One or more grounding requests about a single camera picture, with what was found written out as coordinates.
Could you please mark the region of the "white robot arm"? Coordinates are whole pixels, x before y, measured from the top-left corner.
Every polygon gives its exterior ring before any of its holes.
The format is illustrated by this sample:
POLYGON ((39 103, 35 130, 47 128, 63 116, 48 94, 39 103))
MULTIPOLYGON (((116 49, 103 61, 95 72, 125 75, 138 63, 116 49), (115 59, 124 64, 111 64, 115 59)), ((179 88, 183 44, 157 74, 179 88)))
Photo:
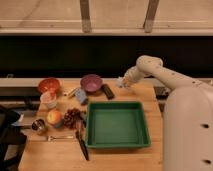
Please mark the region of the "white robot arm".
POLYGON ((163 171, 213 171, 213 86, 143 55, 124 74, 130 86, 153 76, 171 90, 163 114, 163 171))

